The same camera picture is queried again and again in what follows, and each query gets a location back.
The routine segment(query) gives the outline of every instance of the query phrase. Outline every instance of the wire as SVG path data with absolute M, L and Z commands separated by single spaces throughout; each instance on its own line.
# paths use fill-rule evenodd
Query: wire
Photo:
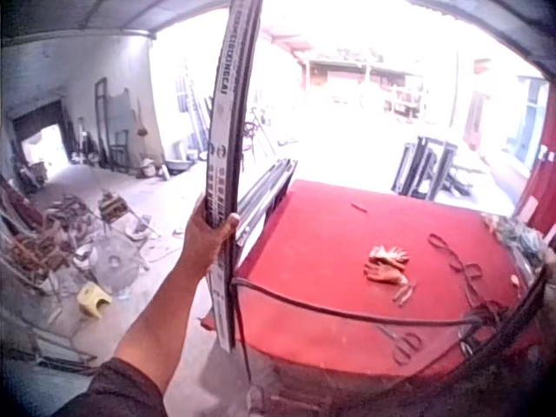
M 244 278 L 233 278 L 230 282 L 231 286 L 245 287 L 252 289 L 258 293 L 264 294 L 270 298 L 274 298 L 277 301 L 285 302 L 291 306 L 298 308 L 304 308 L 309 311 L 314 311 L 316 313 L 328 314 L 335 317 L 341 317 L 343 319 L 354 320 L 354 321 L 364 321 L 367 323 L 380 323 L 380 324 L 391 324 L 399 326 L 415 326 L 415 327 L 427 327 L 427 328 L 447 328 L 451 326 L 461 326 L 464 324 L 470 325 L 482 325 L 483 320 L 478 316 L 469 316 L 461 319 L 452 320 L 423 320 L 423 319 L 400 319 L 397 317 L 386 317 L 382 315 L 372 315 L 372 314 L 357 314 L 348 311 L 343 311 L 335 308 L 326 308 L 322 306 L 316 306 L 314 304 L 307 303 L 305 301 L 294 300 L 288 298 L 285 295 L 280 295 L 274 291 L 267 288 L 261 287 L 260 285 L 254 284 Z

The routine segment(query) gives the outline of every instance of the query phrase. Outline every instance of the debris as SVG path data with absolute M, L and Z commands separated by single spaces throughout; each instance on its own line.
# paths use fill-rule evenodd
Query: debris
M 364 208 L 362 206 L 359 206 L 359 205 L 355 204 L 354 202 L 351 203 L 351 207 L 353 207 L 354 209 L 358 209 L 359 211 L 362 211 L 363 213 L 368 213 L 366 208 Z

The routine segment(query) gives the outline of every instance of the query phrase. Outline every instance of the red table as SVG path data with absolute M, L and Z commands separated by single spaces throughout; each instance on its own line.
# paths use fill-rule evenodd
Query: red table
M 367 210 L 354 208 L 353 204 Z M 454 319 L 469 310 L 464 278 L 428 242 L 442 236 L 465 263 L 477 262 L 484 277 L 477 289 L 487 300 L 512 306 L 510 282 L 518 274 L 509 252 L 488 232 L 480 213 L 397 195 L 318 182 L 295 181 L 259 241 L 238 270 L 290 298 L 356 313 L 421 319 Z M 404 308 L 392 303 L 398 288 L 368 281 L 363 265 L 375 245 L 410 254 L 406 276 L 418 286 Z M 457 328 L 390 327 L 413 331 L 424 349 L 406 366 L 392 358 L 391 341 L 374 325 L 291 307 L 240 289 L 250 347 L 288 362 L 350 374 L 407 376 L 457 341 Z M 211 320 L 205 326 L 212 328 Z M 537 343 L 526 338 L 521 346 Z M 454 348 L 423 374 L 444 374 L 463 360 Z

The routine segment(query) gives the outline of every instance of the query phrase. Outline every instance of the metal pipe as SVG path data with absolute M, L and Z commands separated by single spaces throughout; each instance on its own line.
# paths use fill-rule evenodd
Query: metal pipe
M 23 45 L 26 43 L 48 41 L 49 39 L 75 38 L 83 36 L 143 36 L 149 39 L 156 39 L 156 34 L 148 30 L 136 29 L 67 29 L 50 30 L 48 32 L 33 33 L 30 35 L 14 36 L 2 39 L 2 47 Z

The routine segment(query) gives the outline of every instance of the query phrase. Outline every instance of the hand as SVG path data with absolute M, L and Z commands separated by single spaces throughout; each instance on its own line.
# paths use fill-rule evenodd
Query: hand
M 183 251 L 178 265 L 200 281 L 215 262 L 222 244 L 235 232 L 239 223 L 240 216 L 233 213 L 219 228 L 211 228 L 206 222 L 204 195 L 199 197 L 185 228 Z

